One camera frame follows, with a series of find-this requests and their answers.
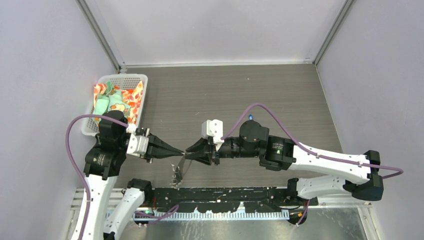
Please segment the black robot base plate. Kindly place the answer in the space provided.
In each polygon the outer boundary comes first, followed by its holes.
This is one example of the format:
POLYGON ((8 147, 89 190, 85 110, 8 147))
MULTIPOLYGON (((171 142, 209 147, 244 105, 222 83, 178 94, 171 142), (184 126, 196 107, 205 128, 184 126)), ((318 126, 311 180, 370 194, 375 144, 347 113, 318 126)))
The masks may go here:
POLYGON ((290 196, 278 187, 181 187, 155 188, 147 193, 142 207, 161 212, 179 205, 178 213, 234 213, 240 207, 246 213, 275 213, 283 209, 305 207, 307 200, 290 196))

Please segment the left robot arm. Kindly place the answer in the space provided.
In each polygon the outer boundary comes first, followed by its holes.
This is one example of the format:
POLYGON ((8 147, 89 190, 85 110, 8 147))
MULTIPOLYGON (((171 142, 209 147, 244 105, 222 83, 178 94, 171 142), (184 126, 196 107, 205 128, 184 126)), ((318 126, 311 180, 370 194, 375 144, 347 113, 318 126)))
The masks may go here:
POLYGON ((150 161, 183 156, 182 150, 172 147, 148 128, 129 123, 124 113, 118 110, 102 115, 85 114, 76 117, 67 127, 65 147, 68 157, 82 180, 84 203, 81 205, 73 240, 118 240, 136 209, 148 207, 154 199, 152 183, 133 178, 128 182, 124 195, 111 215, 108 205, 121 167, 132 155, 150 161), (99 132, 96 142, 85 156, 83 170, 76 165, 70 149, 70 132, 76 121, 98 118, 99 132))

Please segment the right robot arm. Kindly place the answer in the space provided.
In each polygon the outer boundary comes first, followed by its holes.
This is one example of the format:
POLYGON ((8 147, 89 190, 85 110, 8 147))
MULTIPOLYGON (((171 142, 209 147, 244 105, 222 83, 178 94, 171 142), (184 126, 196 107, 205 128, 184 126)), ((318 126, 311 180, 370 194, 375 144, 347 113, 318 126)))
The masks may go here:
POLYGON ((206 165, 218 165, 220 159, 258 158, 259 165, 271 171, 299 170, 321 173, 314 178, 291 178, 285 198, 291 205, 327 195, 351 195, 363 201, 379 201, 384 183, 377 167, 380 154, 369 150, 348 155, 323 151, 295 143, 289 138, 269 134, 269 128, 254 120, 245 121, 237 137, 223 139, 223 122, 207 120, 202 124, 202 137, 186 149, 186 158, 206 165))

